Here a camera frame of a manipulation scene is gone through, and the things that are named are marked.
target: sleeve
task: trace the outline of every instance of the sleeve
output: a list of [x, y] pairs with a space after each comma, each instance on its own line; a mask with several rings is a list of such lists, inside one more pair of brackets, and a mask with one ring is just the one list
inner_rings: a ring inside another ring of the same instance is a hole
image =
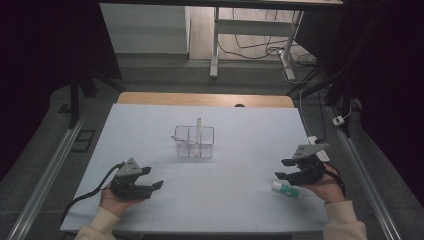
[[88, 226], [83, 226], [76, 240], [115, 240], [112, 230], [120, 218], [113, 213], [99, 207], [93, 221]]
[[328, 224], [324, 227], [324, 240], [367, 239], [365, 224], [356, 218], [352, 201], [326, 203], [324, 206], [328, 215]]

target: transparent box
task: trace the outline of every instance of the transparent box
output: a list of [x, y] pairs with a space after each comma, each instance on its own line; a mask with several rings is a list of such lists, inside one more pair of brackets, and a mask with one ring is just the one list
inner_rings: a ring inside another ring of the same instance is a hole
[[200, 127], [199, 142], [196, 142], [196, 126], [176, 126], [172, 138], [178, 157], [211, 158], [214, 144], [213, 127]]

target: clamp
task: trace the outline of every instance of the clamp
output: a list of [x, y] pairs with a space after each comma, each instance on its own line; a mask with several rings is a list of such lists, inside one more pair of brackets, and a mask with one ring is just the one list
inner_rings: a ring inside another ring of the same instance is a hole
[[135, 184], [138, 177], [150, 173], [151, 167], [140, 168], [134, 158], [130, 158], [112, 179], [110, 190], [119, 198], [126, 200], [149, 199], [153, 191], [162, 187], [163, 180], [151, 186]]
[[[276, 172], [275, 175], [280, 180], [287, 180], [290, 185], [299, 186], [316, 183], [324, 174], [327, 174], [337, 181], [345, 195], [345, 185], [340, 176], [328, 171], [323, 162], [315, 155], [328, 146], [328, 144], [299, 145], [291, 159], [283, 159], [281, 162], [286, 167], [297, 166], [300, 172], [289, 174]], [[337, 169], [328, 162], [326, 162], [326, 164], [337, 171]]]

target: white wall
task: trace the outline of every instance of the white wall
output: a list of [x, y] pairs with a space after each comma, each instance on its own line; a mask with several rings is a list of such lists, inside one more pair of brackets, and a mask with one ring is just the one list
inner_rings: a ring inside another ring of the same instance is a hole
[[100, 7], [115, 53], [188, 53], [189, 7], [104, 3]]

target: small bottle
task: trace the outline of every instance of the small bottle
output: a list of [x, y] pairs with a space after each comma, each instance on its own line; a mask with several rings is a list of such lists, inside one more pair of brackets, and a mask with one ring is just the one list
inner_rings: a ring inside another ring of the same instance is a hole
[[301, 199], [303, 197], [303, 192], [300, 189], [294, 188], [292, 186], [285, 185], [279, 181], [274, 181], [272, 184], [272, 189], [278, 192], [282, 192], [290, 197]]

